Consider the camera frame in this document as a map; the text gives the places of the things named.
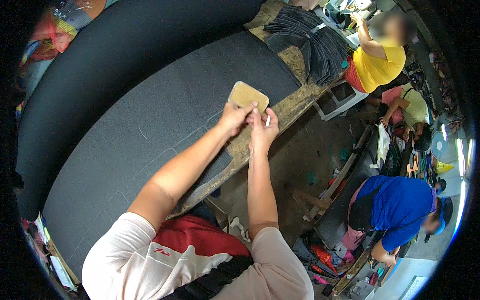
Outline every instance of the person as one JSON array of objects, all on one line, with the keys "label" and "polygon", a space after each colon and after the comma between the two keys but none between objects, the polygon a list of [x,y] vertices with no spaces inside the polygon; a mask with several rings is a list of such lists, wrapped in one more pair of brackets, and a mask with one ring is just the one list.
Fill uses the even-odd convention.
[{"label": "person", "polygon": [[372,257],[387,267],[395,265],[400,246],[411,240],[420,227],[439,234],[450,221],[451,200],[436,197],[421,179],[372,176],[355,191],[348,209],[348,230],[342,244],[354,250],[366,232],[386,231],[372,249]]},{"label": "person", "polygon": [[350,67],[343,78],[358,91],[371,93],[400,74],[406,59],[402,46],[415,38],[417,24],[400,11],[375,16],[370,28],[357,12],[350,18],[357,24],[360,47],[347,57]]},{"label": "person", "polygon": [[435,189],[437,195],[440,195],[440,193],[444,192],[447,188],[447,181],[439,177],[438,181],[433,185],[433,188]]},{"label": "person", "polygon": [[[91,299],[203,299],[203,293],[217,293],[212,299],[313,299],[307,272],[278,230],[267,157],[278,119],[270,108],[261,116],[257,105],[226,103],[218,124],[144,185],[85,259],[83,286]],[[252,127],[247,193],[251,252],[197,213],[165,221],[244,122]],[[251,265],[224,280],[229,272],[241,271],[229,265],[236,258],[248,258]],[[219,277],[218,286],[206,282]]]},{"label": "person", "polygon": [[414,131],[415,149],[425,151],[432,142],[432,131],[429,126],[429,109],[422,95],[410,83],[400,85],[382,93],[382,99],[368,97],[366,104],[388,105],[388,110],[380,122],[387,127],[390,118],[393,124],[405,121],[406,127],[402,139],[407,142],[410,131]]}]

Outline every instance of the stack of black fabric pieces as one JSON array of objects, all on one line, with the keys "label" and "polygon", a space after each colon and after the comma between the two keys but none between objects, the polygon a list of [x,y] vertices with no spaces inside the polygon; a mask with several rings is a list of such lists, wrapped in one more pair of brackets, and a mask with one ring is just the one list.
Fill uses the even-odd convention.
[{"label": "stack of black fabric pieces", "polygon": [[306,76],[310,75],[317,85],[336,79],[347,66],[348,43],[314,13],[286,6],[264,30],[273,33],[265,39],[273,52],[290,46],[301,50]]}]

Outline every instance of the dirty floor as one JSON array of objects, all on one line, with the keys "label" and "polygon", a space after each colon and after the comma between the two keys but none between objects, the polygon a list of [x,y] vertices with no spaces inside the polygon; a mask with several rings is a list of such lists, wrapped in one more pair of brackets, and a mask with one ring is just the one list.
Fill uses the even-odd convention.
[{"label": "dirty floor", "polygon": [[[328,187],[334,170],[344,165],[362,132],[363,125],[357,118],[336,117],[325,122],[310,108],[273,142],[269,153],[270,176],[280,231],[290,246],[310,227],[302,220],[304,213],[285,185],[318,197]],[[238,216],[245,229],[248,228],[247,175],[248,165],[225,182],[221,196],[213,200],[231,219]],[[230,233],[242,240],[238,231]],[[323,285],[314,285],[314,289],[315,298],[323,299],[320,293]]]}]

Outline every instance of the light green shirt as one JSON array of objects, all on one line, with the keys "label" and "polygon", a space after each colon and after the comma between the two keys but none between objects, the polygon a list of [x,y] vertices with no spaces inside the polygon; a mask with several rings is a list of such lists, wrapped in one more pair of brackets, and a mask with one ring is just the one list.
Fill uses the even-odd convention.
[{"label": "light green shirt", "polygon": [[403,120],[413,130],[413,124],[421,121],[428,121],[428,106],[419,92],[412,88],[411,84],[402,85],[402,93],[400,97],[408,101],[410,104],[404,110]]}]

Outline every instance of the shirt logo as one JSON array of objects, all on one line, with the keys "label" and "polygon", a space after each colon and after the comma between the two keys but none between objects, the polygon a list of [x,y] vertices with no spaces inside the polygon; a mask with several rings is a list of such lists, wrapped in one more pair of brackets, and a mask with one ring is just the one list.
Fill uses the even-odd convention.
[{"label": "shirt logo", "polygon": [[163,250],[163,248],[157,248],[154,252],[160,252],[160,253],[162,253],[163,255],[170,256],[170,253],[165,252],[165,251]]}]

